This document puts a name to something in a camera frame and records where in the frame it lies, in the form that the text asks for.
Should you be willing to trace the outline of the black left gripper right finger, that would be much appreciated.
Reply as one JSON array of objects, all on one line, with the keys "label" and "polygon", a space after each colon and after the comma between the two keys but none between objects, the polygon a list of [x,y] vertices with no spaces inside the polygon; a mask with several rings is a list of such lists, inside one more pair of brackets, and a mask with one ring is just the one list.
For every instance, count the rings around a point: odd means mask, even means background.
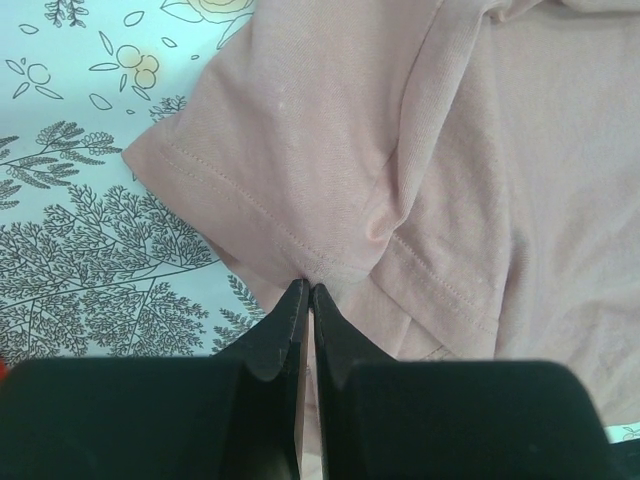
[{"label": "black left gripper right finger", "polygon": [[547,361],[391,358],[312,296],[323,472],[329,479],[609,479],[591,399]]}]

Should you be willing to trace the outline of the pink printed t-shirt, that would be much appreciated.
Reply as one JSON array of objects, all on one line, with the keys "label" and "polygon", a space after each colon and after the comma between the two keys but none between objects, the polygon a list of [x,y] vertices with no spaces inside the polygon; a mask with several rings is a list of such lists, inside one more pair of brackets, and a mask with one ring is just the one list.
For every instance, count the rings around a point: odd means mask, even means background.
[{"label": "pink printed t-shirt", "polygon": [[270,308],[544,359],[639,419],[639,5],[260,1],[124,162]]}]

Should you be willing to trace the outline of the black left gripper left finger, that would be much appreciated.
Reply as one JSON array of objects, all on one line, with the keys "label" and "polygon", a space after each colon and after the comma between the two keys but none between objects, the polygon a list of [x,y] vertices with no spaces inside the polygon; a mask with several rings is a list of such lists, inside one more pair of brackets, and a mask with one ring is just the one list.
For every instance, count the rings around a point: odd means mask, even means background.
[{"label": "black left gripper left finger", "polygon": [[1,384],[5,479],[296,479],[306,284],[211,357],[51,358]]}]

